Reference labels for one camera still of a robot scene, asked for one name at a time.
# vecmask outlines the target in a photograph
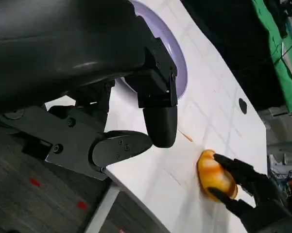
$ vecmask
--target cable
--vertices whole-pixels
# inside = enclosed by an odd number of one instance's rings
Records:
[[[275,51],[274,51],[269,57],[267,57],[266,59],[264,59],[263,61],[261,61],[261,62],[259,62],[259,63],[251,64],[251,65],[249,65],[249,66],[247,66],[247,67],[245,67],[245,68],[243,68],[243,69],[239,69],[239,70],[235,70],[235,71],[237,71],[237,72],[244,71],[244,70],[247,70],[247,69],[249,69],[249,68],[251,68],[251,67],[253,67],[253,66],[258,66],[258,65],[261,65],[261,64],[265,63],[265,62],[268,61],[270,58],[272,58],[272,56],[277,52],[277,48],[278,48],[280,45],[282,45],[282,43],[283,43],[283,41],[282,41],[280,44],[278,44],[278,45],[276,46]],[[283,55],[281,55],[281,57],[279,57],[279,58],[274,62],[274,64],[276,64],[279,60],[281,60],[282,57],[284,57],[284,56],[286,55],[286,53],[288,53],[288,51],[289,51],[291,48],[292,48],[292,45],[289,47],[289,49],[288,49]]]
[[[286,52],[285,52],[282,56],[280,56],[279,59],[277,59],[277,60],[274,62],[274,64],[276,64],[279,60],[281,60],[281,59],[285,56],[285,54],[288,53],[289,50],[291,50],[291,48],[292,48],[292,46],[290,46],[289,49],[286,50]]]
[[[243,68],[243,69],[238,69],[238,70],[235,70],[235,71],[237,71],[237,72],[244,71],[244,70],[247,70],[247,69],[249,69],[249,68],[251,68],[251,67],[258,66],[258,65],[261,65],[261,64],[265,63],[265,62],[268,61],[270,58],[272,58],[272,56],[277,52],[277,48],[278,48],[280,45],[282,45],[282,42],[276,46],[274,52],[273,52],[270,56],[268,56],[267,58],[265,58],[265,59],[262,60],[261,62],[251,64],[251,65],[249,65],[249,66],[247,66],[247,67],[245,67],[245,68]]]
[[[292,169],[288,171],[287,180],[292,179]]]

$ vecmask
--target table leg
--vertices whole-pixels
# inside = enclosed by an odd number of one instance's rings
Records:
[[[119,192],[120,188],[112,183],[101,204],[97,208],[92,220],[88,224],[85,233],[99,233]]]

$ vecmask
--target red mark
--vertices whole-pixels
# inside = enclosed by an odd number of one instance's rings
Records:
[[[37,186],[37,187],[40,187],[41,184],[39,181],[35,180],[34,178],[30,178],[29,181],[34,185],[34,186]]]
[[[78,208],[80,208],[82,210],[86,210],[87,205],[83,201],[80,201],[80,202],[78,202]]]

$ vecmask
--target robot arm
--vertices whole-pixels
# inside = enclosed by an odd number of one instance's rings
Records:
[[[292,233],[292,214],[277,187],[266,175],[255,172],[251,165],[238,159],[231,160],[219,154],[215,154],[214,158],[231,173],[237,184],[255,198],[254,208],[242,199],[230,199],[217,188],[208,188],[229,211],[240,218],[249,233]]]
[[[0,1],[0,132],[26,133],[28,154],[104,179],[108,164],[152,143],[171,147],[176,76],[162,41],[128,0]],[[120,77],[137,92],[150,140],[137,132],[104,133]],[[43,109],[63,95],[76,106]]]

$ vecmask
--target orange toy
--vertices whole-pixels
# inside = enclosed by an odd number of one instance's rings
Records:
[[[219,201],[208,190],[208,187],[215,187],[225,192],[234,199],[238,194],[238,187],[229,172],[214,160],[215,151],[205,150],[202,152],[197,163],[200,183],[206,194],[214,201]]]

